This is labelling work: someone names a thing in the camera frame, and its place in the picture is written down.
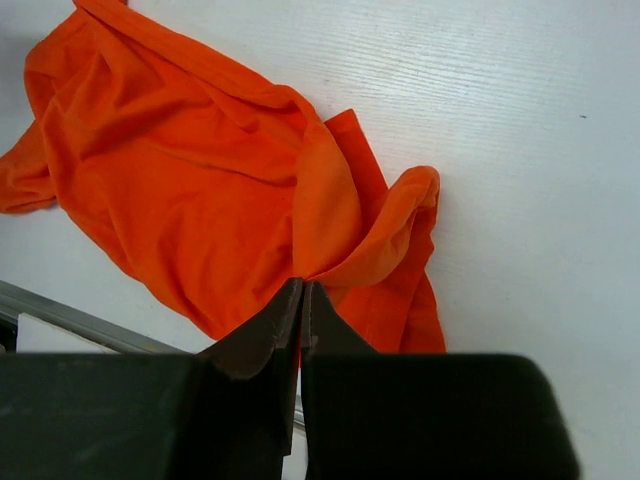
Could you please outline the orange t shirt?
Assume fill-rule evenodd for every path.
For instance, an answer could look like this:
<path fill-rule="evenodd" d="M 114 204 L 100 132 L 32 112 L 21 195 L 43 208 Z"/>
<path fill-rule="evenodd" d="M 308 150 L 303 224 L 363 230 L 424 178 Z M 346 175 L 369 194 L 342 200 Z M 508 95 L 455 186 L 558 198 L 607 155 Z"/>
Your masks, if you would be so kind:
<path fill-rule="evenodd" d="M 28 54 L 34 120 L 1 158 L 1 210 L 58 204 L 127 275 L 220 339 L 291 277 L 382 352 L 442 352 L 425 273 L 440 178 L 387 184 L 353 111 L 132 10 L 80 1 Z"/>

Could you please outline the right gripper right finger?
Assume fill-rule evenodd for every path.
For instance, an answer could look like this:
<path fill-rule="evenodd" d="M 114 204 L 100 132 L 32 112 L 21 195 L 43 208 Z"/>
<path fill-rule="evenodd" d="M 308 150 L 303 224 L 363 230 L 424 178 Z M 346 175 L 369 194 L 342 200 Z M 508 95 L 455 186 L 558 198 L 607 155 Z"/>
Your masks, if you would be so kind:
<path fill-rule="evenodd" d="M 319 282 L 305 285 L 301 312 L 303 355 L 376 355 L 376 350 L 335 310 Z"/>

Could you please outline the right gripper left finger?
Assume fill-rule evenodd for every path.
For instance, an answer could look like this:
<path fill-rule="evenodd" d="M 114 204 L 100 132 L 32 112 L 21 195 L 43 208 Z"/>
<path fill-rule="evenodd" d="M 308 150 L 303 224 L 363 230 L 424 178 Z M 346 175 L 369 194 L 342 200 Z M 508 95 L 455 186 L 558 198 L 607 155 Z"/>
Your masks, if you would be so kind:
<path fill-rule="evenodd" d="M 203 413 L 224 444 L 254 437 L 259 452 L 291 453 L 300 353 L 303 280 L 291 278 L 257 314 L 204 350 Z"/>

